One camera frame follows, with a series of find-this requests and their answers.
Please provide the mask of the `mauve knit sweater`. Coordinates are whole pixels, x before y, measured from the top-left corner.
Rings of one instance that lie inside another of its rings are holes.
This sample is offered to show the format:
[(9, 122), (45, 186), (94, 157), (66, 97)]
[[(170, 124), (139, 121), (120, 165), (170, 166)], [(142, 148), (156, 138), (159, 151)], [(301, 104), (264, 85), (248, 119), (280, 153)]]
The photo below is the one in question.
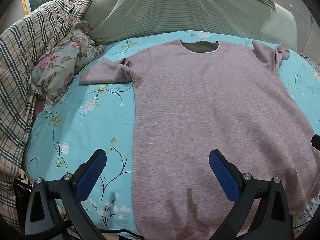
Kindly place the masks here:
[(282, 44), (174, 40), (81, 74), (81, 85), (133, 83), (132, 208), (145, 239), (217, 230), (232, 203), (209, 166), (215, 149), (255, 178), (278, 176), (291, 213), (319, 194), (314, 130), (278, 76), (289, 55)]

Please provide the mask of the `blue floral bed sheet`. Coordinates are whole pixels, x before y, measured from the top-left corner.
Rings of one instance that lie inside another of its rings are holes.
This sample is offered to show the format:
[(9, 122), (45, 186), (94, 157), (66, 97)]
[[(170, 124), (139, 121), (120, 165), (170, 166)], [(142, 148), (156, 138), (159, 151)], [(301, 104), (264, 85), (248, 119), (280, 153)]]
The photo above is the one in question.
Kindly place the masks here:
[[(123, 56), (176, 39), (220, 40), (252, 47), (252, 40), (248, 38), (195, 30), (176, 31), (114, 42), (83, 70), (102, 58), (118, 61)], [(278, 76), (319, 134), (319, 74), (312, 65), (291, 50)], [(37, 116), (24, 155), (24, 171), (32, 183), (37, 177), (45, 181), (60, 179), (67, 172), (76, 171), (97, 148), (103, 149), (107, 164), (82, 206), (97, 228), (129, 230), (139, 235), (131, 203), (135, 123), (132, 83), (80, 86), (79, 80), (79, 75), (73, 79), (49, 113), (44, 109)]]

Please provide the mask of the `floral ruffled pillow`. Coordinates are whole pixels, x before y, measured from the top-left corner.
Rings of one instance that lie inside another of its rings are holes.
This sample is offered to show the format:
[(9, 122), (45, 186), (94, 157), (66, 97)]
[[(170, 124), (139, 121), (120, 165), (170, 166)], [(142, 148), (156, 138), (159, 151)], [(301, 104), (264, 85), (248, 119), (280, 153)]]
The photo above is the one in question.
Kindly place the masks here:
[(50, 112), (63, 97), (74, 77), (104, 53), (104, 47), (90, 38), (90, 30), (89, 23), (80, 20), (33, 68), (31, 90), (44, 101), (46, 111)]

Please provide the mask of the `plaid blanket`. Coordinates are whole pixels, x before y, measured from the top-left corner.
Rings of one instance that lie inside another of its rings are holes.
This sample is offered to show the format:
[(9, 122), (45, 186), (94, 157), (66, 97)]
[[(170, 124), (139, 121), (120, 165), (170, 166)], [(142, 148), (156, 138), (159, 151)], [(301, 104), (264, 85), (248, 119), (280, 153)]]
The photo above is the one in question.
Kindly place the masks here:
[(17, 232), (14, 180), (21, 173), (35, 107), (31, 69), (69, 34), (92, 2), (50, 1), (1, 33), (1, 218)]

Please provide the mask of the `green striped pillow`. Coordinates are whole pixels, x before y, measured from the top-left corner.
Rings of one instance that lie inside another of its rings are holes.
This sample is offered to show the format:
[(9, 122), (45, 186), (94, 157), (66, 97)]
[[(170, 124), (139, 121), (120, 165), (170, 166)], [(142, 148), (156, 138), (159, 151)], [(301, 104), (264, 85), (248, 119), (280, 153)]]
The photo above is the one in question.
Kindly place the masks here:
[(257, 0), (93, 0), (84, 19), (98, 44), (195, 30), (297, 48), (291, 12)]

